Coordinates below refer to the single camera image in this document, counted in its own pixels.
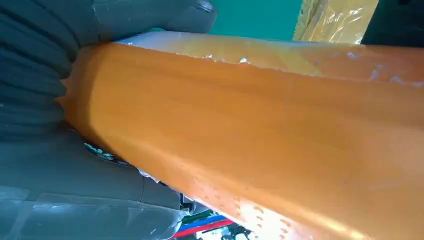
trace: orange plastic tube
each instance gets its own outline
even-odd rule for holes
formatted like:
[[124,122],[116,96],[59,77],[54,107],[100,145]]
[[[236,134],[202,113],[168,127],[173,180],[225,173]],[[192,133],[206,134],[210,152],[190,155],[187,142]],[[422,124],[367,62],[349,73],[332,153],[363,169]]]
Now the orange plastic tube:
[[423,50],[214,39],[86,51],[67,119],[265,239],[424,238]]

